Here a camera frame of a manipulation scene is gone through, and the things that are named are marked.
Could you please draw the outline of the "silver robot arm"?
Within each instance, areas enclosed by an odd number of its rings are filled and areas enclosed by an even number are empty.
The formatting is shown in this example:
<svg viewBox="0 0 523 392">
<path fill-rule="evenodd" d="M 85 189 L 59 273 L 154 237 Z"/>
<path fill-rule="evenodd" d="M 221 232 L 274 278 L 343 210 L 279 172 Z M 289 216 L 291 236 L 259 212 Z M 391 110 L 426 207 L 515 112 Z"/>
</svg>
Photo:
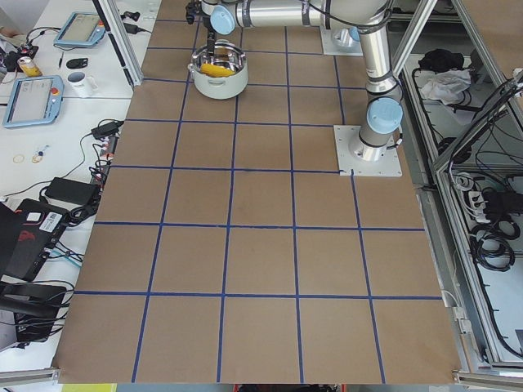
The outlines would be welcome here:
<svg viewBox="0 0 523 392">
<path fill-rule="evenodd" d="M 351 138 L 349 149 L 366 162 L 384 156 L 403 117 L 387 38 L 390 14 L 390 1 L 192 1 L 186 6 L 189 22 L 194 16 L 203 17 L 209 49 L 214 48 L 217 34 L 225 36 L 238 27 L 354 27 L 364 57 L 369 102 L 365 122 Z"/>
</svg>

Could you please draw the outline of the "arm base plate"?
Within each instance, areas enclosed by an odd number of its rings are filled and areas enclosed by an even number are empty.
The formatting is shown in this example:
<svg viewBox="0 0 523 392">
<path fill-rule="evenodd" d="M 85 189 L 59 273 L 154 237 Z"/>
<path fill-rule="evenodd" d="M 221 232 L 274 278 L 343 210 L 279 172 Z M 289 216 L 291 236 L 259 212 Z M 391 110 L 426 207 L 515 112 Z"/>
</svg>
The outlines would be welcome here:
<svg viewBox="0 0 523 392">
<path fill-rule="evenodd" d="M 340 176 L 402 176 L 393 135 L 384 146 L 375 148 L 360 140 L 360 126 L 335 125 L 333 131 Z"/>
<path fill-rule="evenodd" d="M 323 53 L 328 56 L 363 55 L 356 27 L 343 29 L 320 28 Z"/>
</svg>

